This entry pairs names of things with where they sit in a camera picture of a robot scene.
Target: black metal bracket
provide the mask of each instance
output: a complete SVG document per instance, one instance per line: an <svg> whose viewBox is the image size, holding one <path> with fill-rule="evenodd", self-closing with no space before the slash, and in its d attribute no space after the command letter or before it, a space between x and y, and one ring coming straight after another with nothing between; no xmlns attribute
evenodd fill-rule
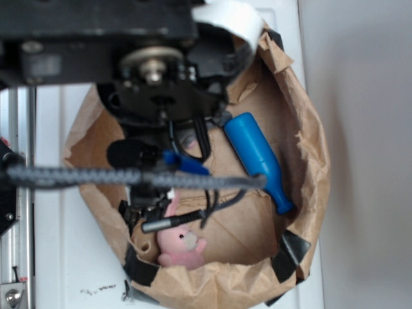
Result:
<svg viewBox="0 0 412 309"><path fill-rule="evenodd" d="M0 167L3 167L8 156L13 156L13 151L0 141ZM13 185L0 183L0 237L17 220L17 188Z"/></svg>

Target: plush toy face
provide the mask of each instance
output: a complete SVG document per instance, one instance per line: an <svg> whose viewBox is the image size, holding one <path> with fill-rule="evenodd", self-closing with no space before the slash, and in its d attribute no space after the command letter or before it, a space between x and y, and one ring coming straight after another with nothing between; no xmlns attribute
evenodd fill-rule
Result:
<svg viewBox="0 0 412 309"><path fill-rule="evenodd" d="M184 253L196 249L199 237L188 226L179 226L158 233L158 243L162 252Z"/></svg>

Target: black tape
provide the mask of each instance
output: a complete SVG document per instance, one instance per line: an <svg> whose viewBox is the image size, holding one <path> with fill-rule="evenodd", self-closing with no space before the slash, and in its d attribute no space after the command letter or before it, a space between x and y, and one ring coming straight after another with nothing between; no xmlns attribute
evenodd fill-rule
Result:
<svg viewBox="0 0 412 309"><path fill-rule="evenodd" d="M129 296L137 299L138 301L144 301L149 304L160 304L156 299L144 294L142 291L139 291L133 287L129 290Z"/></svg>
<svg viewBox="0 0 412 309"><path fill-rule="evenodd" d="M267 305L268 307L272 306L274 303L276 303L278 300L280 300L282 298L282 296L284 296L284 294L277 296L269 301L265 301L265 305Z"/></svg>
<svg viewBox="0 0 412 309"><path fill-rule="evenodd" d="M296 271L310 247L309 242L289 230L283 233L279 242L279 251L272 257L272 268L280 283L285 282ZM301 282L303 279L297 278L296 284ZM282 296L284 294L266 301L265 304L270 307Z"/></svg>
<svg viewBox="0 0 412 309"><path fill-rule="evenodd" d="M150 286L159 271L160 266L140 261L136 251L129 245L126 252L126 263L123 267L126 274L139 285Z"/></svg>
<svg viewBox="0 0 412 309"><path fill-rule="evenodd" d="M277 33L275 30L271 29L268 31L268 34L272 41L274 41L276 45L278 45L283 51L285 51L285 49L283 48L282 36L280 35L280 33Z"/></svg>
<svg viewBox="0 0 412 309"><path fill-rule="evenodd" d="M296 279L296 285L302 283L303 281L304 281L304 279L302 279L302 278L297 278L297 279ZM271 299L271 300L269 300L269 301L265 301L265 305L267 305L268 307L272 306L272 305L275 304L278 300L280 300L285 294L286 294L286 293L284 293L284 294L282 294L282 295L280 295L280 296L277 296L277 297L275 297L275 298L273 298L273 299Z"/></svg>

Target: blue clip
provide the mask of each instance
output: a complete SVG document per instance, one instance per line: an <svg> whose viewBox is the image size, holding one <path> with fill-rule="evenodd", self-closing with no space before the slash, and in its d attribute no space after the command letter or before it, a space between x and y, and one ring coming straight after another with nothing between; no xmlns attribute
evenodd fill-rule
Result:
<svg viewBox="0 0 412 309"><path fill-rule="evenodd" d="M165 150L163 152L163 159L168 165L178 164L179 171L205 176L210 175L210 172L206 167L202 166L199 161L189 158L188 156L182 156L173 151Z"/></svg>

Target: white tape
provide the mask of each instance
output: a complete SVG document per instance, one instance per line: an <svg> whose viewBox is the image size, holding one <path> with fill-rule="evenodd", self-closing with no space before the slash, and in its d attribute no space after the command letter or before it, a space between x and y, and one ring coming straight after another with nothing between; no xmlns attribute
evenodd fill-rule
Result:
<svg viewBox="0 0 412 309"><path fill-rule="evenodd" d="M216 1L193 8L192 15L198 23L211 24L240 37L256 52L263 20L253 6L233 0Z"/></svg>

